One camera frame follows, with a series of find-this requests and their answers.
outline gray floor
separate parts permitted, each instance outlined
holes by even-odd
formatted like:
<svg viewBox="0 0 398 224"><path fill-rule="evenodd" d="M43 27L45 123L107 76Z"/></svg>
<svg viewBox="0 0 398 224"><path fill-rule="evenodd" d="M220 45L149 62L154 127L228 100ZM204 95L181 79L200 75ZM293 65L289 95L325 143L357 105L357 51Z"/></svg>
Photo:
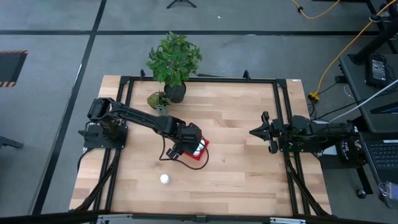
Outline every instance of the gray floor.
<svg viewBox="0 0 398 224"><path fill-rule="evenodd" d="M361 3L341 3L327 16L308 21L297 13L290 0L192 1L198 5L197 9L182 3L166 10L169 1L164 0L108 1L99 29L361 30L369 16L366 5ZM309 15L318 14L331 4L298 2ZM373 1L375 8L378 8L377 2L380 1ZM28 4L1 1L0 29L90 30L99 4L98 0L62 2L61 5L50 0ZM137 75L142 68L150 75L145 66L147 53L162 38L161 35L96 37L44 213L68 209L83 145L77 131L86 122L88 107L98 94L102 76ZM200 73L241 77L243 71L249 70L252 77L299 78L308 93L316 90L327 65L352 37L189 35L188 39L203 52ZM0 135L25 142L22 150L4 147L0 152L0 217L24 215L29 211L87 40L88 36L0 35L0 50L29 50L17 85L0 88ZM370 40L360 38L348 52L358 51ZM391 52L386 46L378 51ZM326 76L323 89L334 83L335 75L340 75L337 64ZM317 113L324 114L353 102L343 88L344 85L339 84L322 94ZM376 195L366 200L356 198L354 190L359 187L359 180L354 170L325 170L324 177L334 215L388 223L398 219L398 213L385 207Z"/></svg>

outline potted plant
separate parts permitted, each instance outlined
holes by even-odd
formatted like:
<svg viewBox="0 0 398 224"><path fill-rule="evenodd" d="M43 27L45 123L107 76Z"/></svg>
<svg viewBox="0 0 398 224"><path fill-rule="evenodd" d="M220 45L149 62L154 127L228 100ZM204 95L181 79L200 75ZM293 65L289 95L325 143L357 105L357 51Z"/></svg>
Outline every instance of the potted plant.
<svg viewBox="0 0 398 224"><path fill-rule="evenodd" d="M184 81L189 79L189 74L196 74L198 62L202 60L200 49L186 38L170 32L165 40L160 41L156 51L150 50L147 62L154 79L165 83L164 92L173 103L184 99L187 91Z"/></svg>
<svg viewBox="0 0 398 224"><path fill-rule="evenodd" d="M147 99L148 105L155 109L158 114L167 114L167 105L170 105L169 99L164 92L157 92L151 94Z"/></svg>

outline wooden table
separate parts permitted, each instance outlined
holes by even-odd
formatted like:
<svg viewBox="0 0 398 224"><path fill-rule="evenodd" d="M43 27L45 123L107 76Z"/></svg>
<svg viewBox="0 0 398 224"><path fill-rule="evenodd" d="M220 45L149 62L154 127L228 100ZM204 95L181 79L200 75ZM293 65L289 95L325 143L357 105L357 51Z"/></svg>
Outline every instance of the wooden table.
<svg viewBox="0 0 398 224"><path fill-rule="evenodd" d="M104 76L100 97L116 98L120 76ZM180 163L158 161L162 138L153 130L129 123L126 147L122 150L112 212L173 213L207 215L291 216L289 188L282 153L270 154L268 143L249 134L261 125L261 114L277 117L273 87L263 83L186 82L182 103L169 106L169 115L198 125L210 140L210 160L202 170ZM163 83L135 81L130 106L156 114L147 97L163 89ZM308 117L300 80L287 80L293 114ZM127 90L124 90L124 102ZM166 140L166 150L172 146ZM70 208L79 206L96 185L104 149L94 149L81 162ZM180 157L193 167L204 161ZM324 210L329 200L319 161L302 153L305 183ZM160 183L168 174L171 182ZM296 188L299 210L300 191ZM104 208L106 193L100 208Z"/></svg>

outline white ball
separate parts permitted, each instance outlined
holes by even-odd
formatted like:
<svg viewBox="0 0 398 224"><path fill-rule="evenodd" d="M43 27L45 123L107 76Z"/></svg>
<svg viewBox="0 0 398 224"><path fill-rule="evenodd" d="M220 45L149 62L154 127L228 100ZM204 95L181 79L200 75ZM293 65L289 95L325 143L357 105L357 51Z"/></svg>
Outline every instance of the white ball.
<svg viewBox="0 0 398 224"><path fill-rule="evenodd" d="M170 177L167 174L162 174L160 176L160 181L162 184L168 184L170 182Z"/></svg>

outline black pot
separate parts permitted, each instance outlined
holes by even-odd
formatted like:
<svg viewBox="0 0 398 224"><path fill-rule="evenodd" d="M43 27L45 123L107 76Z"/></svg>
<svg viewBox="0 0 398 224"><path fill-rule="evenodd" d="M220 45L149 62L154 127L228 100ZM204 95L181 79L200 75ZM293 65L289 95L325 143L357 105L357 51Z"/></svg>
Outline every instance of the black pot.
<svg viewBox="0 0 398 224"><path fill-rule="evenodd" d="M183 82L181 86L175 85L165 85L164 93L170 101L173 103L181 103L184 100L185 93L187 92L187 86Z"/></svg>

